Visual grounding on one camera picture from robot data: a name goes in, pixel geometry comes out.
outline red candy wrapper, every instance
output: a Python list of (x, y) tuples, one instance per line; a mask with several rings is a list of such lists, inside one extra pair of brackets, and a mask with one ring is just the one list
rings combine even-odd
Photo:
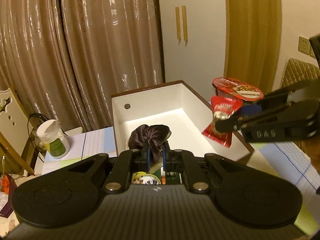
[(242, 101), (225, 97), (212, 97), (212, 123), (202, 132), (211, 140), (229, 148), (231, 146), (232, 132), (219, 133), (215, 129), (215, 123), (218, 120), (228, 119), (234, 112), (242, 106)]

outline white open box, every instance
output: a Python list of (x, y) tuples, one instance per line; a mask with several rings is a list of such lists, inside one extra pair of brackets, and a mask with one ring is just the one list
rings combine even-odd
[(230, 148), (201, 134), (212, 121), (211, 106), (183, 81), (115, 94), (112, 111), (117, 155), (126, 150), (131, 132), (142, 124), (169, 126), (170, 148), (188, 150), (195, 156), (217, 153), (239, 161), (248, 159), (253, 152), (238, 132), (232, 135)]

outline quilted cushion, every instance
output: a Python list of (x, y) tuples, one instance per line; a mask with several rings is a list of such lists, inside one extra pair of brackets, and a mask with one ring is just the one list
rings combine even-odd
[[(317, 66), (295, 58), (289, 58), (285, 64), (280, 87), (287, 87), (301, 80), (313, 80), (320, 76)], [(294, 142), (303, 152), (301, 141)]]

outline red bowl lid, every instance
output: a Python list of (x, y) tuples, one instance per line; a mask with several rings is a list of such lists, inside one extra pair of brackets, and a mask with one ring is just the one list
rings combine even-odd
[(216, 89), (240, 100), (252, 102), (263, 98), (263, 93), (259, 88), (234, 78), (218, 77), (212, 81), (212, 85)]

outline shiny brown curtain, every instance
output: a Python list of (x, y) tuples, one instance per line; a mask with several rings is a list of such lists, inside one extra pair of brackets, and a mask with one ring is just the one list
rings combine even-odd
[(0, 90), (27, 112), (100, 129), (111, 94), (162, 82), (153, 0), (0, 3)]
[(225, 76), (272, 89), (281, 40), (281, 0), (226, 0)]

